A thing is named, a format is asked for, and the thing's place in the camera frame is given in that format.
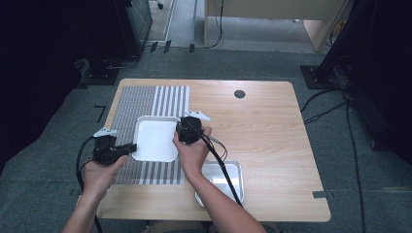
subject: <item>round hole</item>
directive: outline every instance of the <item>round hole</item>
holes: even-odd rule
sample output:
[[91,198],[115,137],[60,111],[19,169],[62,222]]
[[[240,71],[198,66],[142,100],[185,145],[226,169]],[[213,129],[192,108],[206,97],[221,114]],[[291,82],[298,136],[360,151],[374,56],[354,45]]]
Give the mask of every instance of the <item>round hole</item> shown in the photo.
[[236,96],[236,98],[238,98],[238,99],[242,99],[246,96],[246,93],[243,90],[236,90],[234,92],[234,96]]

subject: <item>wooden table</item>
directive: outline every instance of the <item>wooden table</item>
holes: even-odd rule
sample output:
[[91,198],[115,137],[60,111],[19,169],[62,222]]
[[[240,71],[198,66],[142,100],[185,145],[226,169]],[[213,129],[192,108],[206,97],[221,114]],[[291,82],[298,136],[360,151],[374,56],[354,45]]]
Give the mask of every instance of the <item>wooden table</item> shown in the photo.
[[[106,120],[110,127],[124,86],[189,85],[189,109],[224,143],[228,159],[242,166],[244,207],[259,221],[328,221],[318,169],[287,82],[123,80]],[[241,89],[246,96],[234,96]],[[97,214],[103,218],[210,220],[184,184],[112,185]]]
[[[221,15],[221,2],[222,0],[205,0],[205,47],[208,47],[208,17]],[[319,51],[348,2],[349,0],[225,0],[223,17],[305,19],[303,24],[309,39],[315,51]]]

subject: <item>striped mat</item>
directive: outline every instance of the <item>striped mat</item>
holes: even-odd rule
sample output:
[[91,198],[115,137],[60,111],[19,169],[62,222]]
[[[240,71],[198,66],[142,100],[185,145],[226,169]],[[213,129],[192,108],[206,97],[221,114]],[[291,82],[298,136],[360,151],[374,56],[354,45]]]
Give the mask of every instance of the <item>striped mat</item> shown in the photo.
[[[119,132],[117,145],[133,142],[139,117],[182,117],[188,108],[188,86],[125,86],[112,124],[112,129]],[[178,159],[151,162],[137,161],[129,156],[119,170],[115,184],[179,184],[184,181]]]

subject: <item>hand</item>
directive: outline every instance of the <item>hand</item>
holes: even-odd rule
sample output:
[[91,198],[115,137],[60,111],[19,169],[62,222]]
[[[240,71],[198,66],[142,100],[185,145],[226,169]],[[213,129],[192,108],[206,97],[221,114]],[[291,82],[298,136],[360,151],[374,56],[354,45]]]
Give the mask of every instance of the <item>hand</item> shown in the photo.
[[115,181],[115,175],[119,168],[122,167],[128,159],[127,155],[123,155],[116,163],[103,166],[94,161],[85,165],[85,190],[83,196],[91,196],[101,201],[107,189]]
[[[205,126],[202,127],[203,134],[210,136],[212,133],[212,128]],[[173,138],[173,143],[179,151],[179,160],[188,181],[191,182],[192,179],[203,176],[202,166],[209,153],[206,144],[199,139],[193,144],[186,145],[179,141],[179,135],[175,132],[175,137]]]

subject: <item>forearm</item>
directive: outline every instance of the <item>forearm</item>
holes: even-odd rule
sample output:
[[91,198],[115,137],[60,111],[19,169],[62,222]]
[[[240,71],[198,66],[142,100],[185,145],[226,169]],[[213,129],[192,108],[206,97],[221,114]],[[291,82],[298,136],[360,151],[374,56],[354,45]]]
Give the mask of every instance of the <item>forearm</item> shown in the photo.
[[67,221],[63,233],[83,233],[91,232],[94,216],[99,206],[98,198],[82,196],[76,210]]
[[189,181],[219,232],[266,232],[261,224],[203,176]]

